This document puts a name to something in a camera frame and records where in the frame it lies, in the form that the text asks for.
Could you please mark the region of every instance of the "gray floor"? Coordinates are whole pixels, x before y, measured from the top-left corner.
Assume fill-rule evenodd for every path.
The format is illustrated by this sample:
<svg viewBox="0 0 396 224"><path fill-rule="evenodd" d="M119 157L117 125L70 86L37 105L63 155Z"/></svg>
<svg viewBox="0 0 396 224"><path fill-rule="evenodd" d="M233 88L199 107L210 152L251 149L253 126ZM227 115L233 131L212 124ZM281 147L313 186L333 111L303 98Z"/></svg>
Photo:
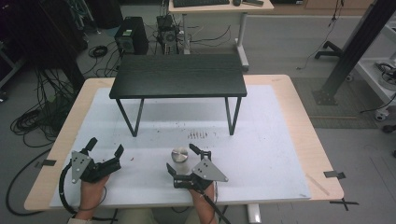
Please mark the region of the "gray floor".
<svg viewBox="0 0 396 224"><path fill-rule="evenodd" d="M136 12L128 7L124 7L122 11L124 16L139 16L139 12L141 12L141 10ZM150 13L156 16L159 9L143 13L145 17ZM319 48L330 31L328 27L330 19L330 17L249 17L244 40L250 63L247 74L327 77L337 62L335 58L323 57L320 60L310 58L305 69L296 70L296 67L304 67L308 56ZM329 35L329 39L338 46L344 46L359 19L355 17L340 18ZM200 28L202 27L190 28L190 32L194 34ZM226 29L227 25L206 24L194 38L213 38L222 35ZM146 30L150 36L151 28L147 27ZM225 44L218 47L192 45L192 53L235 52L233 39L237 37L238 26L232 25L231 31L231 40ZM100 35L88 34L89 48L107 45L113 41L113 38L108 35L110 33L111 31L102 31ZM203 43L216 45L228 38L226 35L217 42ZM153 53L155 45L153 43L150 45L149 53ZM368 53L376 55L388 51L389 46L379 43L376 44L375 49L371 49ZM106 67L109 55L107 54L95 69ZM109 64L114 64L117 56L115 55ZM94 60L87 56L86 51L78 57L78 65L82 72L88 71L93 64ZM88 73L86 77L95 77L95 74ZM373 91L367 86L359 88L364 103L367 105L382 104L382 102L378 102ZM24 164L49 148L27 147L21 136L9 130L12 120L36 103L36 77L32 69L25 66L7 83L4 90L7 91L9 99L0 104L0 120L2 122L0 126L2 134L0 192L2 201L6 198L9 183ZM390 116L387 121L378 123L378 126L393 122L396 123L396 119ZM329 202L266 203L260 205L263 223L395 223L396 159L392 157L391 153L395 149L394 139L396 136L394 134L396 133L385 134L380 129L316 129L316 131L334 170L344 172L346 175L346 179L340 180L345 192L345 200L357 202L359 205L349 205L349 211L347 211L343 205L330 204ZM26 135L26 141L32 145L46 142L40 131ZM38 172L39 169L30 166L15 182L9 197L11 206L16 211L27 212L23 209L23 203ZM111 217L113 211L102 209L98 211L98 214L103 214L103 217ZM183 223L187 215L186 213L177 214L170 208L156 208L154 214L164 224ZM226 216L232 223L248 223L244 205L230 206ZM32 217L17 217L11 215L5 204L1 203L0 217L0 223L7 224L65 223L69 215L61 210L47 211Z"/></svg>

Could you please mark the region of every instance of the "black table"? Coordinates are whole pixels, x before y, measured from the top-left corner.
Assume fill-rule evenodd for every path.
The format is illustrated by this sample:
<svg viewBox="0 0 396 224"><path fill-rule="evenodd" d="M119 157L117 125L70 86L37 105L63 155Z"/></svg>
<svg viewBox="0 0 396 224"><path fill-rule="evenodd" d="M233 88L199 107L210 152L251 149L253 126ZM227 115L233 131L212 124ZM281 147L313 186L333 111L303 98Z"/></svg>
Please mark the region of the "black table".
<svg viewBox="0 0 396 224"><path fill-rule="evenodd" d="M233 135L242 97L248 95L238 55L124 55L109 97L115 99L133 137L146 98L224 97ZM228 97L237 97L231 122ZM133 128L121 99L141 99Z"/></svg>

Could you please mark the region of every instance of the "table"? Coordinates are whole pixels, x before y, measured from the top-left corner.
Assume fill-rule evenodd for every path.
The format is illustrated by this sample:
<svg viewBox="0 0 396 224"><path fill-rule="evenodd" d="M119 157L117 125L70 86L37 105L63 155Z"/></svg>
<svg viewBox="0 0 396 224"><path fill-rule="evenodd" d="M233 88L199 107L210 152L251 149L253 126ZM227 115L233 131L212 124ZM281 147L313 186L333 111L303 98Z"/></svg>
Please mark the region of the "table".
<svg viewBox="0 0 396 224"><path fill-rule="evenodd" d="M271 85L280 104L283 117L289 127L290 137L305 173L311 192L310 201L338 200L344 192L336 177L327 178L323 172L332 171L332 166L307 116L304 106L288 76L244 76L247 85ZM48 160L57 161L54 166L43 166L33 185L24 207L27 210L49 210L50 200L64 167L62 161L68 156L78 130L85 118L92 99L99 88L109 88L114 78L91 78L86 80L61 129Z"/></svg>
<svg viewBox="0 0 396 224"><path fill-rule="evenodd" d="M137 136L145 99L224 97L233 135L242 97L247 89L236 55L125 55L110 92L133 137ZM237 97L231 121L229 97ZM133 128L122 99L141 99Z"/></svg>
<svg viewBox="0 0 396 224"><path fill-rule="evenodd" d="M233 1L230 0L229 5L217 5L217 6L205 6L205 7L174 7L173 0L169 1L169 12L174 14L182 14L183 20L183 31L184 31L184 54L190 54L190 42L187 33L187 14L205 14L205 13L213 13L216 14L216 18L213 21L217 21L219 19L219 13L241 13L240 17L240 27L238 38L236 39L236 48L238 50L238 54L241 60L241 64L243 68L248 70L248 58L246 56L244 47L242 45L244 34L245 34L245 26L247 21L247 16L249 12L258 12L264 10L272 10L274 6L271 4L269 0L262 0L264 4L262 7L255 7L251 5L241 4L239 7L235 7L233 5Z"/></svg>

